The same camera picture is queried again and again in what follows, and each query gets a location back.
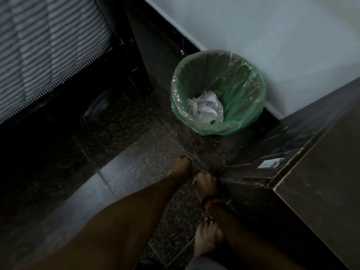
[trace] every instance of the trash can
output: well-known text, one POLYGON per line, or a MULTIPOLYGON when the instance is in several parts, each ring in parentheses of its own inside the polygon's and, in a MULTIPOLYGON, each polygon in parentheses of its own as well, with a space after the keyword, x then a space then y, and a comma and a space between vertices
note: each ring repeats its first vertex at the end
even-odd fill
POLYGON ((258 69, 243 57, 222 50, 200 51, 184 58, 171 82, 171 109, 201 135, 231 135, 256 121, 265 104, 266 84, 258 69), (223 122, 204 123, 188 113, 188 98, 205 91, 223 105, 223 122))

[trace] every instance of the bare foot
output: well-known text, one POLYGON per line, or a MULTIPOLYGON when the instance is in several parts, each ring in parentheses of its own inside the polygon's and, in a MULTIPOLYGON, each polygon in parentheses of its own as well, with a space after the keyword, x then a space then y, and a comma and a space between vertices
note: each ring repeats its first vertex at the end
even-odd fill
POLYGON ((194 258, 209 253, 224 241, 224 234, 218 224, 211 218, 205 218, 195 233, 194 258))

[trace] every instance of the plastic liner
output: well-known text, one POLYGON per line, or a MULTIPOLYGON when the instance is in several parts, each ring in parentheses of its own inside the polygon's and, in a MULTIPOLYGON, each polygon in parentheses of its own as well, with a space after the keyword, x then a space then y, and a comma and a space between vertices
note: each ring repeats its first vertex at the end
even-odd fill
POLYGON ((231 135, 258 119, 265 95, 262 75, 246 59, 228 51, 207 50, 178 64, 171 82, 171 109, 201 135, 231 135), (188 98, 204 91, 213 91, 223 104, 223 122, 203 123, 188 113, 188 98))

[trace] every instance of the white wall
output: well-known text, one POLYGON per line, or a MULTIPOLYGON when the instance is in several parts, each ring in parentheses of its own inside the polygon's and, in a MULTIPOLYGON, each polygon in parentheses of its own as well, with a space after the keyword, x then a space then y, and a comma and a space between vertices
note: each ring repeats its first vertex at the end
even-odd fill
POLYGON ((360 77, 360 0, 146 0, 201 50, 254 63, 278 118, 360 77))

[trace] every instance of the hand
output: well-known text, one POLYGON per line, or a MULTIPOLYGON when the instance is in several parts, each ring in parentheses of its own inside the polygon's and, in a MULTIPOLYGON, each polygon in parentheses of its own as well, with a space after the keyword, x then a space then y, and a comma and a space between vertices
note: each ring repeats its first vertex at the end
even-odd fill
POLYGON ((167 173, 167 175, 179 176, 183 182, 187 182, 193 174, 193 167, 191 166, 190 158, 181 156, 176 159, 174 167, 167 173))
POLYGON ((193 184, 195 186, 195 194, 200 202, 209 195, 218 194, 216 182, 217 178, 203 169, 196 174, 193 184))

